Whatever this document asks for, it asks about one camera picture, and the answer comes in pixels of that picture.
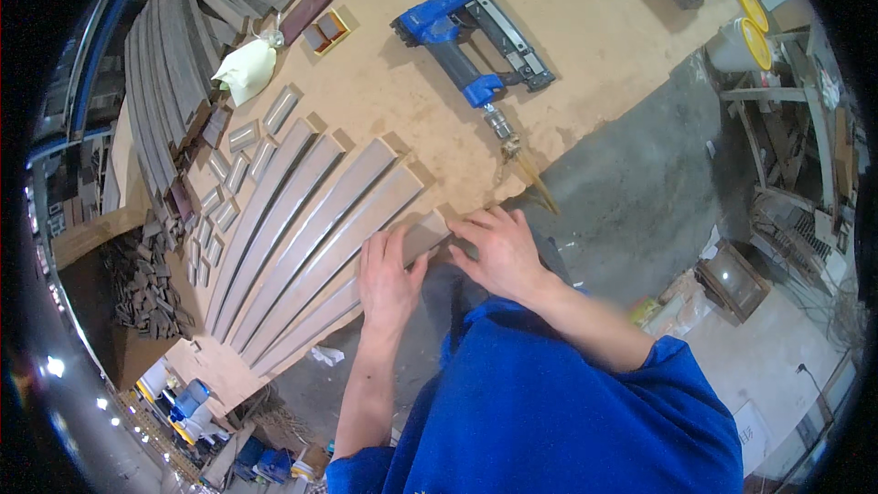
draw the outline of left hand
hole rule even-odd
[[[407,231],[402,225],[393,232],[379,231],[363,242],[357,277],[365,313],[363,336],[398,340],[418,304],[427,255],[419,256],[412,270],[406,271],[402,240]]]

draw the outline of workbench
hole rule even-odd
[[[261,119],[281,88],[290,84],[302,97],[278,141],[293,119],[305,117],[318,129],[343,129],[357,150],[390,131],[411,147],[409,159],[420,160],[435,180],[406,209],[403,221],[441,204],[467,213],[521,193],[525,183],[503,165],[498,140],[480,111],[469,108],[425,49],[406,48],[390,29],[396,16],[422,1],[335,0],[332,6],[353,32],[321,58],[307,49],[304,39],[280,51],[274,78],[256,98],[236,107],[228,131]],[[700,9],[686,12],[672,0],[496,1],[557,75],[540,93],[528,94],[514,86],[500,102],[540,170],[581,137],[652,93],[672,68],[739,12],[735,0],[706,0]],[[473,40],[496,70],[508,71],[499,55],[488,53],[493,49],[487,41]],[[488,71],[483,64],[479,67]],[[226,158],[232,156],[226,137],[219,148]],[[202,150],[188,174],[193,202],[218,184],[206,165],[209,152]],[[247,177],[235,197],[241,209],[254,187]],[[235,228],[223,234],[226,247]],[[214,287],[193,289],[185,280],[185,259],[168,259],[174,284],[183,307],[203,324]],[[277,257],[272,259],[255,286],[277,262]],[[353,267],[348,263],[343,273],[349,274]],[[245,309],[252,299],[251,292]],[[358,312],[348,313],[326,333],[347,324]],[[179,340],[166,356],[181,380],[198,377],[211,387],[215,397],[207,404],[222,416],[302,354],[293,355],[268,376],[256,377],[229,346],[199,333],[194,343]]]

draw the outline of right hand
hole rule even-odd
[[[455,264],[492,294],[527,305],[554,276],[540,263],[521,210],[476,210],[461,222],[448,222],[448,228],[478,248],[476,261],[460,248],[449,247]]]

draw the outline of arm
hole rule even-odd
[[[368,446],[389,442],[393,413],[393,361],[402,332],[418,303],[427,255],[410,273],[402,263],[407,228],[380,231],[363,242],[357,285],[365,321],[357,356],[344,390],[333,459],[354,456]]]
[[[521,210],[477,210],[462,222],[449,222],[455,235],[478,248],[478,261],[450,247],[456,265],[492,294],[532,310],[571,345],[611,372],[643,365],[655,340],[627,322],[607,302],[567,286],[539,261]]]

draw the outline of light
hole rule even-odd
[[[54,359],[50,356],[46,369],[50,374],[54,374],[59,378],[64,376],[64,362],[61,359]]]

